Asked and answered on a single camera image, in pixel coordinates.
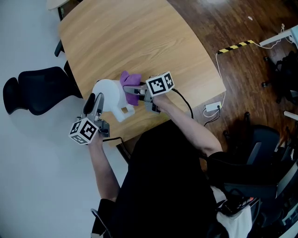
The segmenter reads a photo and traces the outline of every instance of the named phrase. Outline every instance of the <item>warning tape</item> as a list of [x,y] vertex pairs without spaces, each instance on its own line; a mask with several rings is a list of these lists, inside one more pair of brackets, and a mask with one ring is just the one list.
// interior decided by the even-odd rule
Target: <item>warning tape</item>
[[245,45],[249,45],[249,44],[253,44],[254,42],[252,40],[248,40],[248,41],[244,41],[244,42],[241,42],[237,45],[233,45],[233,46],[230,46],[228,48],[225,48],[225,49],[222,49],[222,50],[219,50],[217,52],[217,54],[223,54],[223,53],[226,53],[226,52],[229,52],[231,50],[234,50],[234,49],[237,49],[239,47],[242,47],[242,46],[245,46]]

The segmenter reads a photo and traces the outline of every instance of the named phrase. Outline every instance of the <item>purple fabric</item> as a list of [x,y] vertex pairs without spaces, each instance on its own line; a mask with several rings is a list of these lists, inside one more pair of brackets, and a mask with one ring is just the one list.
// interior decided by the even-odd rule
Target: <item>purple fabric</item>
[[[126,85],[140,85],[142,75],[140,74],[132,74],[129,75],[127,71],[123,71],[120,77],[120,83],[123,86]],[[139,105],[139,96],[133,95],[130,93],[125,93],[126,100],[129,104],[133,106]]]

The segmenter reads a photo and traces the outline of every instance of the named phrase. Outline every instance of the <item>chair backrest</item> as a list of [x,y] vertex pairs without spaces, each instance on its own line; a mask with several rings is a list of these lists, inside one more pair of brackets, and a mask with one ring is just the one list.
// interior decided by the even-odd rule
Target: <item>chair backrest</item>
[[41,115],[70,95],[81,97],[79,89],[59,67],[26,71],[19,75],[24,105],[34,115]]
[[276,130],[268,126],[253,125],[244,142],[244,149],[239,151],[238,156],[244,158],[243,164],[270,165],[278,143],[279,133]]
[[236,165],[207,159],[211,182],[225,192],[238,190],[244,197],[276,198],[298,170],[297,160],[276,166]]
[[3,102],[8,114],[12,114],[17,109],[28,109],[21,99],[20,86],[16,78],[9,79],[4,85]]

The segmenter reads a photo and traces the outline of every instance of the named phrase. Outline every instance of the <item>table leg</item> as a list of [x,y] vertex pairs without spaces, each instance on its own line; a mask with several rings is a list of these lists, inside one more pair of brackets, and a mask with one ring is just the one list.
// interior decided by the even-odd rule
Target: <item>table leg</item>
[[298,120],[298,115],[293,114],[293,113],[291,113],[291,112],[284,111],[284,115],[285,115],[286,117],[290,117],[290,118],[292,118],[292,119],[294,119],[294,120]]
[[269,38],[269,39],[267,39],[267,40],[264,40],[264,41],[260,42],[260,46],[267,45],[267,44],[269,44],[269,43],[272,43],[272,42],[274,42],[274,41],[277,41],[277,40],[280,40],[280,39],[282,39],[282,38],[288,37],[288,36],[290,36],[290,35],[292,35],[292,33],[291,33],[291,29],[286,30],[286,31],[284,31],[284,32],[281,32],[280,34],[278,34],[278,35],[276,35],[276,36],[273,36],[273,37],[271,37],[271,38]]

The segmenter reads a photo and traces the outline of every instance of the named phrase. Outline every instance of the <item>wooden floor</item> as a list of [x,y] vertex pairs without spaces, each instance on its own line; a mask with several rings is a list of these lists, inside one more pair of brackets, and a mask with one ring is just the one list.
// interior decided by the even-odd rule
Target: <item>wooden floor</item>
[[[168,0],[186,20],[200,39],[216,65],[218,50],[236,43],[253,40],[261,42],[276,35],[282,23],[288,29],[298,25],[298,10],[292,1],[284,0]],[[231,52],[218,55],[220,71],[226,86],[226,98],[220,118],[208,124],[227,150],[224,130],[236,129],[234,125],[243,120],[246,111],[251,114],[253,124],[262,124],[285,134],[286,126],[294,128],[294,120],[286,118],[283,111],[298,113],[298,107],[282,100],[276,103],[276,95],[271,87],[262,88],[261,83],[269,77],[268,67],[263,60],[269,56],[273,62],[281,60],[296,47],[282,40],[273,49],[266,50],[256,45],[247,45]],[[223,99],[217,96],[206,102]],[[198,122],[204,123],[204,104],[194,109]]]

